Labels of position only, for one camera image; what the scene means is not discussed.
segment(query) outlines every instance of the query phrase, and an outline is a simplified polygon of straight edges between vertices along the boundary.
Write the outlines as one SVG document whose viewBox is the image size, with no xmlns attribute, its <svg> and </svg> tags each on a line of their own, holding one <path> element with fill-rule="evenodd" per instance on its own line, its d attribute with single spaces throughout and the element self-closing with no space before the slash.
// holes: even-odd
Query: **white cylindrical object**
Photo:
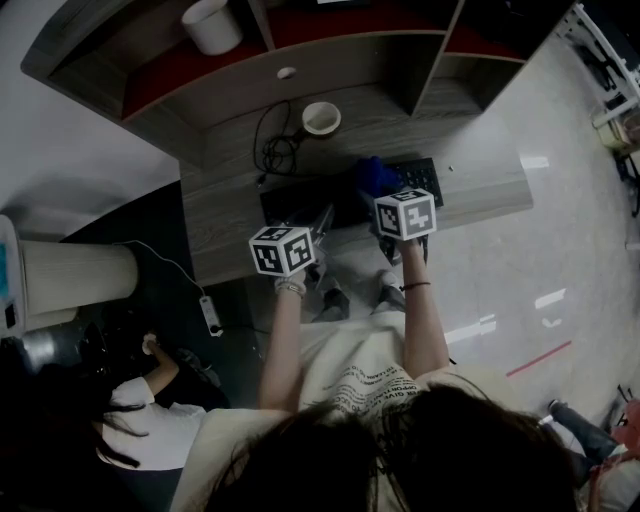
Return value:
<svg viewBox="0 0 640 512">
<path fill-rule="evenodd" d="M 28 316 L 123 299 L 138 283 L 138 265 L 126 247 L 21 243 Z"/>
<path fill-rule="evenodd" d="M 326 101 L 312 103 L 302 112 L 302 126 L 311 135 L 330 135 L 338 129 L 341 122 L 340 109 Z"/>
<path fill-rule="evenodd" d="M 242 41 L 242 30 L 227 0 L 200 0 L 182 16 L 182 25 L 205 55 L 221 55 Z"/>
<path fill-rule="evenodd" d="M 78 308 L 61 309 L 60 311 L 49 311 L 27 317 L 25 332 L 35 331 L 52 325 L 66 324 L 71 322 L 78 315 Z"/>
</svg>

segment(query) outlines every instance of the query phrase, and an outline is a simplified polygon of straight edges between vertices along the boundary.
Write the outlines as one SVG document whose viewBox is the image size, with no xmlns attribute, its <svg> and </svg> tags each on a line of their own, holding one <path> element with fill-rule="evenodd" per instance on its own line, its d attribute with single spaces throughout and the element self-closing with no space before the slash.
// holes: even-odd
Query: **bracelet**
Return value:
<svg viewBox="0 0 640 512">
<path fill-rule="evenodd" d="M 292 292 L 295 292 L 300 296 L 301 299 L 304 299 L 305 292 L 297 284 L 283 283 L 276 288 L 277 293 L 280 293 L 282 290 L 290 290 Z"/>
<path fill-rule="evenodd" d="M 276 293 L 279 293 L 280 290 L 290 290 L 300 295 L 301 299 L 304 299 L 304 296 L 307 294 L 307 287 L 304 283 L 294 281 L 290 277 L 281 277 L 276 279 L 275 289 Z"/>
<path fill-rule="evenodd" d="M 431 283 L 429 281 L 424 281 L 422 283 L 408 284 L 406 286 L 401 286 L 400 287 L 400 291 L 401 292 L 406 292 L 406 291 L 409 291 L 409 290 L 413 290 L 414 288 L 417 288 L 418 286 L 431 286 Z"/>
</svg>

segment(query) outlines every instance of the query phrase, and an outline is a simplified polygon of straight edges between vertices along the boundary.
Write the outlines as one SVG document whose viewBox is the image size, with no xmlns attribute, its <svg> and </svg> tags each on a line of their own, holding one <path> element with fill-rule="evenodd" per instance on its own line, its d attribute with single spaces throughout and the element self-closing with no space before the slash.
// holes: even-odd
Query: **blue cloth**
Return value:
<svg viewBox="0 0 640 512">
<path fill-rule="evenodd" d="M 361 158 L 356 163 L 356 186 L 374 199 L 402 188 L 400 176 L 385 167 L 379 157 Z"/>
</svg>

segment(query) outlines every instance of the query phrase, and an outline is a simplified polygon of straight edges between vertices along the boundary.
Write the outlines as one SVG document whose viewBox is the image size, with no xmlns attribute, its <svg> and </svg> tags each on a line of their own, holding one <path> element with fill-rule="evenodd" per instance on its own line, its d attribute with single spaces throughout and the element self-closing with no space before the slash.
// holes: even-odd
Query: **cable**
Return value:
<svg viewBox="0 0 640 512">
<path fill-rule="evenodd" d="M 220 327 L 223 331 L 225 329 L 248 329 L 260 334 L 271 334 L 269 331 L 263 331 L 262 329 L 256 329 L 253 325 L 223 325 Z"/>
<path fill-rule="evenodd" d="M 264 122 L 267 115 L 269 115 L 270 112 L 272 112 L 280 105 L 287 106 L 287 117 L 285 118 L 284 124 L 282 125 L 280 135 L 270 137 L 264 143 L 264 146 L 262 146 L 262 163 L 260 163 L 258 161 L 258 135 L 260 134 L 260 128 L 262 127 L 262 123 Z M 326 175 L 324 174 L 296 174 L 298 172 L 297 153 L 298 149 L 300 148 L 300 142 L 302 139 L 298 138 L 296 135 L 285 135 L 290 120 L 291 102 L 289 100 L 283 100 L 279 103 L 271 105 L 267 110 L 265 110 L 264 114 L 262 114 L 262 117 L 260 118 L 260 121 L 258 121 L 258 125 L 256 126 L 256 131 L 253 137 L 253 164 L 256 166 L 256 169 L 262 172 L 262 176 L 260 176 L 260 178 L 258 178 L 258 181 L 256 182 L 258 187 L 261 187 L 264 184 L 267 179 L 267 175 L 269 174 L 274 176 L 284 176 L 287 178 L 326 177 Z M 279 149 L 279 147 L 282 146 L 284 146 L 284 151 Z M 282 169 L 282 165 L 287 159 L 290 159 L 291 163 L 288 167 Z"/>
<path fill-rule="evenodd" d="M 198 283 L 196 283 L 193 279 L 191 279 L 191 277 L 189 276 L 189 274 L 187 274 L 187 272 L 185 271 L 185 269 L 183 269 L 180 265 L 178 265 L 175 261 L 170 260 L 168 258 L 163 258 L 162 256 L 160 256 L 152 247 L 149 247 L 147 244 L 145 244 L 144 242 L 141 242 L 140 240 L 127 240 L 126 242 L 114 242 L 111 245 L 127 245 L 127 244 L 140 244 L 143 247 L 146 247 L 147 249 L 149 249 L 153 254 L 155 254 L 155 256 L 158 259 L 161 259 L 162 261 L 166 261 L 167 263 L 171 263 L 173 265 L 175 265 L 176 267 L 178 267 L 180 269 L 180 272 L 182 272 L 184 274 L 184 277 L 186 277 L 191 283 L 193 283 L 194 286 L 196 286 L 201 292 L 202 292 L 202 296 L 206 297 L 207 294 L 204 291 L 204 288 L 202 286 L 200 286 Z"/>
</svg>

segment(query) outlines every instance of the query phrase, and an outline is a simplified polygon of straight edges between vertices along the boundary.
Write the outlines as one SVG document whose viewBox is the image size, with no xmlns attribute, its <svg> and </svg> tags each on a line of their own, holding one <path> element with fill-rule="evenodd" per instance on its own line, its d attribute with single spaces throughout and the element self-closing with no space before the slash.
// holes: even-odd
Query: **wall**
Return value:
<svg viewBox="0 0 640 512">
<path fill-rule="evenodd" d="M 176 160 L 20 71 L 63 3 L 0 7 L 0 210 L 30 239 L 60 239 L 179 179 Z"/>
</svg>

